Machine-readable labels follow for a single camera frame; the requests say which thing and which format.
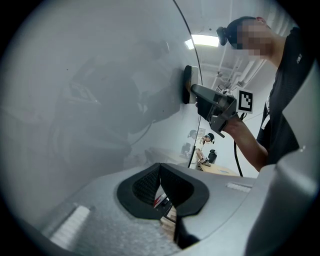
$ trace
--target fluorescent light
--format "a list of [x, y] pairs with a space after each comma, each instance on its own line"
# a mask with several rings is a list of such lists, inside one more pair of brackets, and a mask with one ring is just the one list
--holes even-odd
[[194, 47], [194, 43], [192, 42], [192, 39], [189, 39], [188, 41], [184, 42], [186, 46], [188, 46], [189, 50], [192, 50]]
[[[203, 34], [192, 34], [191, 36], [195, 45], [214, 47], [218, 47], [219, 45], [219, 38], [217, 36]], [[192, 43], [191, 39], [185, 41], [185, 44], [190, 50], [194, 48], [194, 44]]]

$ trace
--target wooden table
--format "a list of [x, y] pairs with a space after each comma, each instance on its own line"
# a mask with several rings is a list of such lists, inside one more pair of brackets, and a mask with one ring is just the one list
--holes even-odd
[[211, 166], [206, 166], [200, 163], [200, 167], [204, 172], [207, 172], [207, 173], [228, 175], [228, 176], [240, 176], [238, 173], [235, 173], [226, 167], [222, 167], [214, 163], [211, 163]]

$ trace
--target glossy white surface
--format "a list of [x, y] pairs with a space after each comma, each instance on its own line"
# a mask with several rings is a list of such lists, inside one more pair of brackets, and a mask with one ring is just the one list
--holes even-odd
[[199, 66], [172, 0], [53, 1], [23, 24], [3, 63], [2, 187], [31, 224], [92, 179], [145, 164], [188, 166]]

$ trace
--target ceiling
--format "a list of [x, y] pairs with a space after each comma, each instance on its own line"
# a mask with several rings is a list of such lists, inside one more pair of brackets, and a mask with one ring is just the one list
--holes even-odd
[[[283, 35], [289, 33], [293, 23], [289, 15], [271, 0], [176, 0], [176, 2], [192, 34], [217, 36], [218, 27], [227, 27], [231, 21], [242, 16], [263, 17], [276, 33]], [[218, 47], [205, 45], [195, 47], [203, 85], [209, 88], [215, 89], [218, 85], [224, 84], [220, 79], [216, 79], [218, 71], [223, 73], [222, 79], [227, 80], [236, 63], [234, 72], [241, 73], [249, 63], [248, 56], [240, 50], [233, 50], [230, 44]]]

